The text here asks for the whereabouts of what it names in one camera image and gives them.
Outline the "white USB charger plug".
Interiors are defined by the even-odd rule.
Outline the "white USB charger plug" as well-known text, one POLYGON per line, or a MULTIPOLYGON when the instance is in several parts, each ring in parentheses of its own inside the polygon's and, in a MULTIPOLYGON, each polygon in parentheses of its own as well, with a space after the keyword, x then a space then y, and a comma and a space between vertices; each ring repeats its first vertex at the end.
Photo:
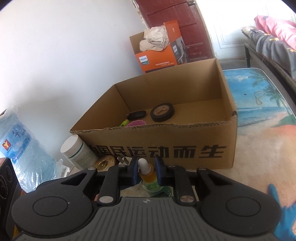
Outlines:
POLYGON ((118 160, 118 164, 119 165, 126 165, 126 166, 128 166, 129 163, 130 163, 126 157, 117 157, 117 160, 118 160))

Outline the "green dropper bottle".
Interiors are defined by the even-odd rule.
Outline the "green dropper bottle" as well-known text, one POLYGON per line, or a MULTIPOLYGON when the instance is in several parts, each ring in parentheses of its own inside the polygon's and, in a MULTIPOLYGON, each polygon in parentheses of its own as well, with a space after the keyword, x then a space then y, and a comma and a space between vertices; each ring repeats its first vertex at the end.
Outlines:
POLYGON ((144 190, 150 196, 156 196, 163 189, 163 187, 158 184, 156 170, 145 158, 139 158, 137 164, 144 190))

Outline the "green glue stick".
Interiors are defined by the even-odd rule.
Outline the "green glue stick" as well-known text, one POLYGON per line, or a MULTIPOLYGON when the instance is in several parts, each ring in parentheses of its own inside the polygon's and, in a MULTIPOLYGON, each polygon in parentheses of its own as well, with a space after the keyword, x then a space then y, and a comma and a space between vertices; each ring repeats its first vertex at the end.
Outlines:
POLYGON ((127 126, 129 123, 130 123, 129 120, 126 119, 120 124, 120 127, 127 126))

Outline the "purple plastic lid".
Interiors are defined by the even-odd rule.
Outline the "purple plastic lid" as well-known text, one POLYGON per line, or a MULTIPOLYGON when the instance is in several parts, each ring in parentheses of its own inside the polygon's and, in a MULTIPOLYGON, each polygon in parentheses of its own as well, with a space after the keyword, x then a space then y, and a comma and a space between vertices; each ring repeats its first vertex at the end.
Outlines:
POLYGON ((131 126, 145 126, 146 122, 143 120, 134 120, 129 122, 126 127, 131 127, 131 126))

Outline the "black lighter case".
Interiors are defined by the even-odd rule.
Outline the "black lighter case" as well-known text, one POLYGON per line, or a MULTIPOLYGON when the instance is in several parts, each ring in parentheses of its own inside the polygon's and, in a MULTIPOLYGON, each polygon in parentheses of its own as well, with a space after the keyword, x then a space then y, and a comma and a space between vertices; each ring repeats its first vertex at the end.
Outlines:
POLYGON ((127 120, 135 121, 142 119, 146 116, 147 112, 145 110, 134 111, 127 115, 127 120))

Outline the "black electrical tape roll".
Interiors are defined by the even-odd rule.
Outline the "black electrical tape roll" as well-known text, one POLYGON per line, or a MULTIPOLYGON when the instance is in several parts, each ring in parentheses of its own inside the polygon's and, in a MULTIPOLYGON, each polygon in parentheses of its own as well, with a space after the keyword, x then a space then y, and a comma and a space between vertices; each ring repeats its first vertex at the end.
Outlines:
POLYGON ((174 114, 175 109, 170 103, 162 103, 158 106, 155 106, 150 112, 152 120, 157 123, 169 120, 174 114))

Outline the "gold lid dark jar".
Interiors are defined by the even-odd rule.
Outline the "gold lid dark jar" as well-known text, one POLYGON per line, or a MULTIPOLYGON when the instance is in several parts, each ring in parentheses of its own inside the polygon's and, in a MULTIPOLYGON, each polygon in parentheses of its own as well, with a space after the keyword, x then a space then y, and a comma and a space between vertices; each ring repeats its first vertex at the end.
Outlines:
POLYGON ((112 166, 115 166, 116 161, 115 157, 112 155, 106 155, 100 157, 94 164, 94 167, 98 170, 98 172, 105 172, 112 166))

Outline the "white pill bottle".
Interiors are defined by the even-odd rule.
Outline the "white pill bottle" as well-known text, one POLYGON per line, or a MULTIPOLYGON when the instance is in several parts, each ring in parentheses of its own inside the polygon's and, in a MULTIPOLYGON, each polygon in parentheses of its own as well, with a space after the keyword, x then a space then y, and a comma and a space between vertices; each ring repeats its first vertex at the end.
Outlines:
POLYGON ((94 167, 98 161, 95 153, 78 135, 67 138, 62 144, 60 152, 79 170, 94 167))

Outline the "large brown cardboard box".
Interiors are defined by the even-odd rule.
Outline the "large brown cardboard box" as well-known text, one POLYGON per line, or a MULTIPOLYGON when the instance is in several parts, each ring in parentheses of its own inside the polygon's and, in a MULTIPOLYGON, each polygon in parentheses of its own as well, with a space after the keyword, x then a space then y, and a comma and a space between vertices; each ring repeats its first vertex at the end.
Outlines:
POLYGON ((237 121, 222 68, 210 59, 112 85, 70 132, 100 155, 226 169, 234 162, 237 121))

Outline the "large water jug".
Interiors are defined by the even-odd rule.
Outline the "large water jug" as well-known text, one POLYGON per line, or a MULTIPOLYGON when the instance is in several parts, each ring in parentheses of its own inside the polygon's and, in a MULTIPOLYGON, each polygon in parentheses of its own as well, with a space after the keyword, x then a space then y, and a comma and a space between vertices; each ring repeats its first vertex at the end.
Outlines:
POLYGON ((9 158, 25 192, 56 178, 56 161, 19 120, 17 109, 1 113, 1 157, 9 158))

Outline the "black appliance box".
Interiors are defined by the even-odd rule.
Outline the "black appliance box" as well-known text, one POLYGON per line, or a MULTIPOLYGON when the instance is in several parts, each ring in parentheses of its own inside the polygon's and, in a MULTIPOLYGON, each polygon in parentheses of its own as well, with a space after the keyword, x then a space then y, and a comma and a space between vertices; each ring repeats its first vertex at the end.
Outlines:
POLYGON ((15 222, 11 209, 20 197, 22 189, 9 158, 1 158, 1 240, 11 240, 15 230, 15 222))

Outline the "orange Philips box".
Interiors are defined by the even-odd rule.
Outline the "orange Philips box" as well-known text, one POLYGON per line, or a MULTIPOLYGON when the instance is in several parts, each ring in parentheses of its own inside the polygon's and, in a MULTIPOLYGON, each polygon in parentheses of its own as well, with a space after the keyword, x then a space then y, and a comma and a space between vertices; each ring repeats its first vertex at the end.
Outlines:
POLYGON ((176 20, 146 29, 129 39, 143 73, 190 61, 176 20))

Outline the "beige clothes in box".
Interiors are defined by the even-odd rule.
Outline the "beige clothes in box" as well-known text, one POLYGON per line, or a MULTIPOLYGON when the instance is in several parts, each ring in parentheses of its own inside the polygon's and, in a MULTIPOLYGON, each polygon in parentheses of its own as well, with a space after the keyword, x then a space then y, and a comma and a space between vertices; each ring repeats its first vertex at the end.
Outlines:
POLYGON ((144 39, 139 43, 141 52, 148 50, 163 51, 169 44, 168 32, 165 26, 152 27, 144 31, 144 39))

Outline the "pink floral quilt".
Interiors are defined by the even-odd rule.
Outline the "pink floral quilt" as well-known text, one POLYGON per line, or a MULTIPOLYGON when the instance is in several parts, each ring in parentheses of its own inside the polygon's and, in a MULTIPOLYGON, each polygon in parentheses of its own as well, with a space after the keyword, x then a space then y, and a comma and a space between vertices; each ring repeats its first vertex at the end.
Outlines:
POLYGON ((256 16, 254 21, 257 29, 277 37, 295 50, 295 22, 277 20, 270 16, 256 16))

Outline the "black metal bed frame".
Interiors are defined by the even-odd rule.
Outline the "black metal bed frame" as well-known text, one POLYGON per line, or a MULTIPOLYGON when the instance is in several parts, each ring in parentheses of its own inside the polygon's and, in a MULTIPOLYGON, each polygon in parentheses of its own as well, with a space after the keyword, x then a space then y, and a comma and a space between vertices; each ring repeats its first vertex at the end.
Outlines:
POLYGON ((295 81, 291 75, 283 69, 276 61, 269 60, 267 57, 255 51, 253 44, 244 43, 244 51, 246 56, 247 68, 251 67, 250 60, 253 58, 257 64, 262 63, 272 74, 278 79, 285 89, 290 89, 295 92, 295 81))

